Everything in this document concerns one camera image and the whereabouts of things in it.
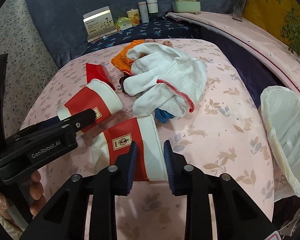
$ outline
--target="white bottle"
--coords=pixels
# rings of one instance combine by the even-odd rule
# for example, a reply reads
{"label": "white bottle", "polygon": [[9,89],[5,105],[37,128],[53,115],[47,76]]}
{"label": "white bottle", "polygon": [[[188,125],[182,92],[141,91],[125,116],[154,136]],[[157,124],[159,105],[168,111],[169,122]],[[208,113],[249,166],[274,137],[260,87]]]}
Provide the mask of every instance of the white bottle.
{"label": "white bottle", "polygon": [[139,5],[141,22],[148,23],[149,16],[148,16],[147,2],[139,2],[138,5]]}
{"label": "white bottle", "polygon": [[158,0],[147,0],[148,11],[150,20],[157,21],[158,20]]}

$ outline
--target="navy blue patterned sheet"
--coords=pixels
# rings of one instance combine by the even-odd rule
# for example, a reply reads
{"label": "navy blue patterned sheet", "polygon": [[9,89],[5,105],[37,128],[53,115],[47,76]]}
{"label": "navy blue patterned sheet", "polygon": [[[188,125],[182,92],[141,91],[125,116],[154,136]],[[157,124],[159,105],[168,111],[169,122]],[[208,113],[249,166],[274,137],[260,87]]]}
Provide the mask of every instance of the navy blue patterned sheet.
{"label": "navy blue patterned sheet", "polygon": [[124,31],[99,39],[88,45],[85,54],[144,39],[200,39],[199,26],[184,21],[176,22],[167,18],[157,22],[139,24]]}

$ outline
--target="screw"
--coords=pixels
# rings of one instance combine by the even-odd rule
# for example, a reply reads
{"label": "screw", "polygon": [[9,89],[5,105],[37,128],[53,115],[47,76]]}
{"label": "screw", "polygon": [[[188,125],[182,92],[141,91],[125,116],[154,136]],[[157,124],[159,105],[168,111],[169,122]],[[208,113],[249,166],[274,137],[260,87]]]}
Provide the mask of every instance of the screw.
{"label": "screw", "polygon": [[231,180],[231,176],[228,174],[228,173],[224,173],[224,174],[222,174],[221,175],[221,178],[223,179],[223,180]]}
{"label": "screw", "polygon": [[80,174],[74,174],[74,175],[72,175],[71,180],[73,182],[76,182],[76,181],[79,181],[81,178],[82,178],[82,176]]}
{"label": "screw", "polygon": [[194,167],[190,164],[187,164],[183,167],[185,169],[185,171],[193,171],[194,170]]}
{"label": "screw", "polygon": [[108,167],[108,171],[110,171],[110,172],[114,172],[114,171],[116,171],[117,169],[118,169],[118,167],[115,166],[115,165],[110,165],[110,166]]}

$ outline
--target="pink bedsheet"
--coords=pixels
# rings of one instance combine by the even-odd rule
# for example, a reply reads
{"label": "pink bedsheet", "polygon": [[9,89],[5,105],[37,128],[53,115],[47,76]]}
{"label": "pink bedsheet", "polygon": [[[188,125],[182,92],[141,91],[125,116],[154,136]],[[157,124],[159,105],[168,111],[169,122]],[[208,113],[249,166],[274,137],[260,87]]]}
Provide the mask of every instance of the pink bedsheet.
{"label": "pink bedsheet", "polygon": [[185,20],[219,33],[241,47],[267,66],[292,91],[300,95],[300,59],[288,51],[288,46],[270,33],[246,19],[234,21],[231,15],[200,12],[168,13],[174,19]]}
{"label": "pink bedsheet", "polygon": [[[187,39],[170,41],[175,48],[204,61],[208,66],[208,79],[204,97],[193,113],[166,124],[156,123],[161,142],[169,139],[175,152],[183,154],[188,163],[207,174],[229,173],[272,219],[274,184],[269,145],[258,111],[237,71],[212,43]],[[86,85],[85,63],[107,67],[124,106],[124,110],[78,137],[77,149],[40,169],[47,199],[72,174],[93,174],[91,139],[94,136],[134,117],[135,98],[121,92],[118,81],[122,74],[110,63],[123,46],[103,49],[69,62],[47,85],[24,121],[23,127],[26,127],[55,116],[60,106]],[[185,218],[186,197],[172,196],[166,182],[135,182],[128,197],[116,197],[120,240],[183,239]]]}

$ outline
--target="red label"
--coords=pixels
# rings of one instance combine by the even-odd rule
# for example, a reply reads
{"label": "red label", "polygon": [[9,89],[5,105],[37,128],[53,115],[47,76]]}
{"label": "red label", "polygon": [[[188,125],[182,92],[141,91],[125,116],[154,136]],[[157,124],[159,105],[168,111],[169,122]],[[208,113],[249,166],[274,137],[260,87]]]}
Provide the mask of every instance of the red label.
{"label": "red label", "polygon": [[129,152],[131,141],[137,143],[138,156],[134,181],[149,181],[144,160],[143,141],[137,119],[132,118],[119,123],[104,131],[104,135],[108,143],[110,165],[114,164],[119,155]]}
{"label": "red label", "polygon": [[71,115],[80,113],[89,108],[94,109],[96,112],[96,120],[94,124],[82,129],[82,132],[84,133],[111,116],[111,113],[102,98],[98,93],[88,87],[83,87],[76,93],[68,102],[66,102],[65,107],[68,108]]}
{"label": "red label", "polygon": [[271,236],[269,236],[265,240],[281,240],[281,237],[280,237],[278,231],[275,231]]}

